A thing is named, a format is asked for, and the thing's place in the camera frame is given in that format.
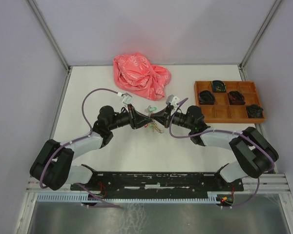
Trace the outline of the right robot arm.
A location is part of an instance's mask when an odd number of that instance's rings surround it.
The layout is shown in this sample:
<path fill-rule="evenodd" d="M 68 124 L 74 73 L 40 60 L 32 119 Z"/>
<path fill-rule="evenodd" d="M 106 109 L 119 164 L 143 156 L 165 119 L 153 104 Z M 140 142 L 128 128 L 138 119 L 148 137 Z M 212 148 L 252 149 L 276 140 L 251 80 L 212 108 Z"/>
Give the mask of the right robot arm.
<path fill-rule="evenodd" d="M 198 106 L 190 106 L 186 113 L 180 113 L 172 105 L 151 114 L 151 118 L 164 127 L 171 129 L 177 125 L 190 132 L 186 136 L 194 144 L 200 146 L 219 147 L 231 150 L 236 158 L 218 170 L 214 179 L 217 189 L 225 191 L 232 182 L 244 178 L 259 178 L 263 173 L 271 171 L 279 155 L 274 147 L 254 128 L 243 131 L 228 131 L 211 128 L 205 124 L 205 117 Z"/>

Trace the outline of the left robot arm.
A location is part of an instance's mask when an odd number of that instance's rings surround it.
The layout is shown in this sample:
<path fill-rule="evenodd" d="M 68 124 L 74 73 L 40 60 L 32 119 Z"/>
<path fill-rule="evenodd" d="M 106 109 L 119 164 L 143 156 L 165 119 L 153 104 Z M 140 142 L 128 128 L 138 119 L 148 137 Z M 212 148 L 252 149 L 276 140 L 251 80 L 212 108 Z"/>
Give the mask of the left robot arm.
<path fill-rule="evenodd" d="M 139 129 L 151 122 L 149 116 L 137 112 L 131 104 L 120 113 L 111 106 L 104 106 L 86 135 L 67 143 L 48 140 L 32 164 L 30 175 L 40 182 L 41 188 L 55 191 L 64 184 L 81 183 L 87 190 L 94 190 L 98 186 L 98 178 L 93 175 L 94 169 L 86 165 L 73 166 L 72 161 L 105 147 L 112 140 L 114 129 L 127 125 Z"/>

